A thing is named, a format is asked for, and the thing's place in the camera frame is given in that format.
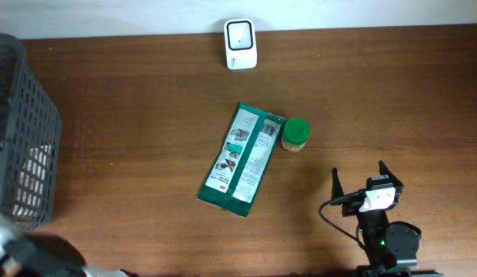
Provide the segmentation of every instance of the teal plastic packet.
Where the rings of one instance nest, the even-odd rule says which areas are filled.
[[[198,199],[247,217],[285,119],[240,104]]]

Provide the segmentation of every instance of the plastic basket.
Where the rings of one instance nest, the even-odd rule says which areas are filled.
[[[61,125],[23,44],[0,34],[0,212],[20,230],[52,217]]]

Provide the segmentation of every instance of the brown wooden surface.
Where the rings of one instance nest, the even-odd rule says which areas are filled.
[[[419,269],[477,276],[477,25],[257,34],[229,71],[222,35],[26,41],[63,120],[47,230],[90,263],[142,275],[288,275],[368,261],[325,224],[377,175],[405,189],[390,220],[419,226]],[[247,219],[195,199],[239,102],[312,127],[277,147]],[[325,214],[355,231],[339,207]]]

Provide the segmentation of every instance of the white device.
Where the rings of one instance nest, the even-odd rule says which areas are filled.
[[[231,70],[253,68],[257,65],[257,43],[252,20],[228,20],[225,33],[226,65]]]

